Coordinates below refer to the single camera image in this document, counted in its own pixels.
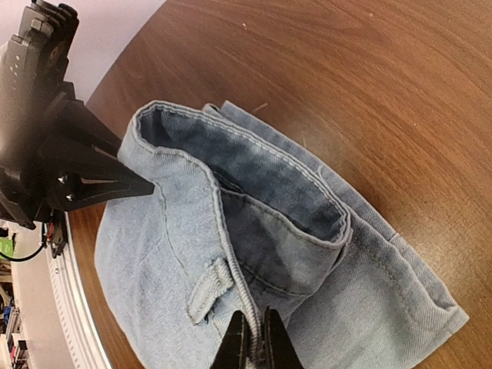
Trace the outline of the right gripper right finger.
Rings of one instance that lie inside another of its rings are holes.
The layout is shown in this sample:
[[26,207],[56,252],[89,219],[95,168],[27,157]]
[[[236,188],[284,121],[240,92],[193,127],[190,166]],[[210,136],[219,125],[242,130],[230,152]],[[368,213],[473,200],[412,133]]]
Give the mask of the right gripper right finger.
[[263,324],[265,367],[303,369],[277,310],[267,307]]

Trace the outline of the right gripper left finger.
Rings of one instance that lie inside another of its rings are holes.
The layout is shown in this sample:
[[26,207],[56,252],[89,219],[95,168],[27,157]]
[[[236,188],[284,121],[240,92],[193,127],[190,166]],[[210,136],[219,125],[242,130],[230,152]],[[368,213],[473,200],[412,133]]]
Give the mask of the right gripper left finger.
[[235,311],[218,348],[211,369],[246,368],[246,317]]

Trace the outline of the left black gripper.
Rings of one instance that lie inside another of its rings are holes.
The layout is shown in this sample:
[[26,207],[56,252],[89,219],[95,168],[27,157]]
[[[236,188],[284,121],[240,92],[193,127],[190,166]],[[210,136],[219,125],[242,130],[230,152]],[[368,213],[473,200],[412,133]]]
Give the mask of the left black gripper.
[[[33,1],[1,56],[1,217],[34,229],[42,206],[36,151],[49,126],[43,113],[64,87],[68,51],[78,28],[69,5]],[[58,113],[57,160],[70,165],[118,165],[121,139],[81,101],[63,101]],[[116,179],[74,172],[48,180],[47,203],[75,211],[112,199],[145,196],[155,186],[132,171]]]

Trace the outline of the light blue denim skirt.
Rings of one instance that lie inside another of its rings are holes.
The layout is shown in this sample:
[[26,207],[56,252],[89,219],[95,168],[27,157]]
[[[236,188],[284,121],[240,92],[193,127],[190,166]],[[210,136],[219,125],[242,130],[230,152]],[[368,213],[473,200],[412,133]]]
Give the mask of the light blue denim skirt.
[[247,368],[267,307],[304,368],[412,368],[468,321],[343,178],[230,102],[147,104],[118,160],[155,189],[107,203],[95,268],[146,368],[209,368],[235,311]]

